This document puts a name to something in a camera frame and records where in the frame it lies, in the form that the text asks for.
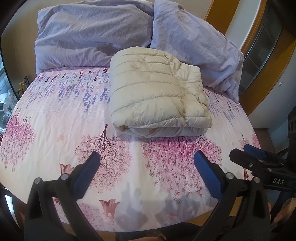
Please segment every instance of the floral bed sheet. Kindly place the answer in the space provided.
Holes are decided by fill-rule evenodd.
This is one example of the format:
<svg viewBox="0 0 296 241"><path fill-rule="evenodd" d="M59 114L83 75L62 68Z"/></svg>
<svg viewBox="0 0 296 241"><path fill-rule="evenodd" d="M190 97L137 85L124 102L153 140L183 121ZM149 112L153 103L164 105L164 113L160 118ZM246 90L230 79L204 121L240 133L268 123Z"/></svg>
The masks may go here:
<svg viewBox="0 0 296 241"><path fill-rule="evenodd" d="M26 202L36 177L57 179L92 151L101 166L78 204L101 231L139 231L176 224L214 208L217 201L193 165L202 150L238 178L249 171L229 153L260 147L240 104L204 89L213 126L199 137L140 139L110 123L109 68L60 68L39 74L17 103L0 146L0 182ZM58 199L61 221L67 223Z"/></svg>

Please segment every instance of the folded quilt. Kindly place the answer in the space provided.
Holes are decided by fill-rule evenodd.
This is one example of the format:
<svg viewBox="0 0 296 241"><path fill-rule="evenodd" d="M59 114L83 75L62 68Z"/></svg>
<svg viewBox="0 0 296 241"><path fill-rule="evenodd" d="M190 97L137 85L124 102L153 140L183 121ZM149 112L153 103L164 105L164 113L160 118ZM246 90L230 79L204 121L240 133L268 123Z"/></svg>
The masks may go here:
<svg viewBox="0 0 296 241"><path fill-rule="evenodd" d="M212 126L200 69L171 54L131 47L110 63L113 126L137 137L199 136Z"/></svg>

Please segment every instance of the mattress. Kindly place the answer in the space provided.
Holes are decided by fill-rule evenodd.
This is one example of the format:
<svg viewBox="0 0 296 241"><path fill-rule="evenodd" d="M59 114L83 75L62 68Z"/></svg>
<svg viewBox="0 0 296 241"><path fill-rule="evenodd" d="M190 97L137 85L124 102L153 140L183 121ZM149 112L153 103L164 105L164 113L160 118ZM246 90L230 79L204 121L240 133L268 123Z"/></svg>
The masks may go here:
<svg viewBox="0 0 296 241"><path fill-rule="evenodd" d="M199 137L137 138L110 125L109 69L61 68L40 73L17 103L0 146L0 182L24 202L36 177L71 173L92 151L101 166L78 205L96 230L155 229L197 217L217 203L193 165L208 159L250 179L229 153L260 147L240 104L204 88L213 126ZM67 223L59 200L55 206Z"/></svg>

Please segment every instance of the screw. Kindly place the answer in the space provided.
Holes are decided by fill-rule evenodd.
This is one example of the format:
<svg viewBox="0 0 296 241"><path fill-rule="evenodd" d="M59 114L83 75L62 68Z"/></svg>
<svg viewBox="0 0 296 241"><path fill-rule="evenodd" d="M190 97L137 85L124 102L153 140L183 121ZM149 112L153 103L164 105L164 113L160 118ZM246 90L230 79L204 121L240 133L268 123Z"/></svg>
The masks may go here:
<svg viewBox="0 0 296 241"><path fill-rule="evenodd" d="M259 177L254 177L254 181L255 181L256 183L259 183L259 182L260 182L260 178L259 178Z"/></svg>
<svg viewBox="0 0 296 241"><path fill-rule="evenodd" d="M68 173L64 173L61 175L61 179L62 180L67 180L69 178L69 174Z"/></svg>
<svg viewBox="0 0 296 241"><path fill-rule="evenodd" d="M38 177L38 178L36 178L36 179L34 180L34 183L36 183L36 184L38 184L39 182L41 182L41 178L40 178L40 177Z"/></svg>
<svg viewBox="0 0 296 241"><path fill-rule="evenodd" d="M234 175L231 172L228 172L228 173L226 173L226 177L228 179L233 179L234 178Z"/></svg>

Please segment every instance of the wall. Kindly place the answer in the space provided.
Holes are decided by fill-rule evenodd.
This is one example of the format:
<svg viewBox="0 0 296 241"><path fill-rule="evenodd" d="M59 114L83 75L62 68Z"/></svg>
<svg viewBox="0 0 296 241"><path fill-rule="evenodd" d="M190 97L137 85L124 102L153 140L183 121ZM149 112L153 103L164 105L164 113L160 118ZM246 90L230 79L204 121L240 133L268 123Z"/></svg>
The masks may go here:
<svg viewBox="0 0 296 241"><path fill-rule="evenodd" d="M211 0L175 0L190 13L204 18ZM18 83L35 73L34 43L37 38L37 12L48 6L77 2L76 0L28 0L14 15L1 36L2 55L8 76L16 90Z"/></svg>
<svg viewBox="0 0 296 241"><path fill-rule="evenodd" d="M296 50L283 75L267 97L248 116L254 128L269 128L277 149L287 142L288 114L296 105Z"/></svg>
<svg viewBox="0 0 296 241"><path fill-rule="evenodd" d="M261 0L240 0L233 19L225 34L241 49L255 21Z"/></svg>

